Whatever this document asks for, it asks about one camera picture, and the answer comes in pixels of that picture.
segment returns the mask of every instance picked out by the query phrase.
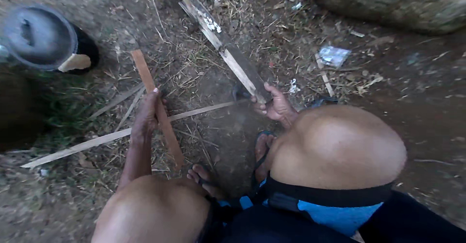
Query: metal pot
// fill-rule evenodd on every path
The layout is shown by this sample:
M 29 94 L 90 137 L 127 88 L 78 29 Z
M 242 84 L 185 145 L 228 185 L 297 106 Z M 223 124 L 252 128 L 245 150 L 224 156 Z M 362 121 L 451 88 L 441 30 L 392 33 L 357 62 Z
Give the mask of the metal pot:
M 73 54 L 88 55 L 90 67 L 99 61 L 94 41 L 62 14 L 46 6 L 13 10 L 5 21 L 4 37 L 10 54 L 30 67 L 56 70 Z

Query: shorts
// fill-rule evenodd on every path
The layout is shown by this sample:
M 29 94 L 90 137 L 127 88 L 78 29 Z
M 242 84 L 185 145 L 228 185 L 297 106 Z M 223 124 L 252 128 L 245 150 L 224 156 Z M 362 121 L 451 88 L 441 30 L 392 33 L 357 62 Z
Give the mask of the shorts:
M 466 232 L 391 183 L 328 190 L 270 177 L 256 191 L 212 207 L 198 242 L 466 242 Z

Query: wood splinter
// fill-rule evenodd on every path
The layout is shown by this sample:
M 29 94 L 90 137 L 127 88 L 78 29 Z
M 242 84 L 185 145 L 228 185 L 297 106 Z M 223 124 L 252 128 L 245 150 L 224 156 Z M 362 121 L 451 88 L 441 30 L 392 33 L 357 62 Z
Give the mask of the wood splinter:
M 232 43 L 222 27 L 218 25 L 201 2 L 199 0 L 178 1 L 181 8 L 200 25 L 202 33 L 217 49 L 223 60 L 249 93 L 257 97 L 257 102 L 267 103 L 270 101 L 272 96 L 265 90 L 264 81 L 260 78 L 256 68 Z

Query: soil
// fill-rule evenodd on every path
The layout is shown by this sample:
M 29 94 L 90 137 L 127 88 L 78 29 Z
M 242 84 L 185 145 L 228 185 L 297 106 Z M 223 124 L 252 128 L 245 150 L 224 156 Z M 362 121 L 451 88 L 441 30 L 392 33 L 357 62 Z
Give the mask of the soil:
M 363 107 L 392 126 L 408 148 L 408 163 L 396 189 L 466 229 L 465 67 L 466 33 L 429 37 L 346 19 L 312 0 L 201 0 L 265 81 L 290 90 L 298 109 L 328 92 L 315 53 L 325 45 L 349 49 L 341 68 L 326 73 L 340 103 Z M 304 7 L 291 10 L 302 2 Z M 55 75 L 78 86 L 50 81 L 72 95 L 86 116 L 140 83 L 129 51 L 141 49 L 166 92 L 171 114 L 232 101 L 235 76 L 173 0 L 0 0 L 0 17 L 15 5 L 48 4 L 92 37 L 99 66 L 84 75 Z M 364 35 L 351 34 L 356 31 Z M 86 121 L 67 143 L 46 143 L 0 156 L 0 239 L 3 242 L 89 242 L 95 220 L 113 194 L 129 139 L 122 138 L 33 170 L 19 166 L 50 152 L 115 131 L 133 102 L 130 97 Z M 134 111 L 122 129 L 130 127 Z M 174 121 L 173 127 L 218 145 L 206 145 L 222 187 L 248 191 L 256 134 L 283 131 L 252 112 L 248 103 Z M 179 173 L 157 133 L 153 173 L 170 179 L 192 163 L 207 166 L 200 143 L 177 133 L 186 157 Z

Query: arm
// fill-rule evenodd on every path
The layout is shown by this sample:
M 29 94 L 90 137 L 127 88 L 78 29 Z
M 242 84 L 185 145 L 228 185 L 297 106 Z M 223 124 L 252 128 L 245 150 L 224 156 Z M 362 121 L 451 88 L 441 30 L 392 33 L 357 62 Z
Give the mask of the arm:
M 131 129 L 130 148 L 126 152 L 125 167 L 118 183 L 118 190 L 139 177 L 152 174 L 150 152 L 152 134 L 158 125 L 155 116 L 158 98 L 159 91 L 155 88 L 153 92 L 147 94 L 142 108 L 136 115 Z

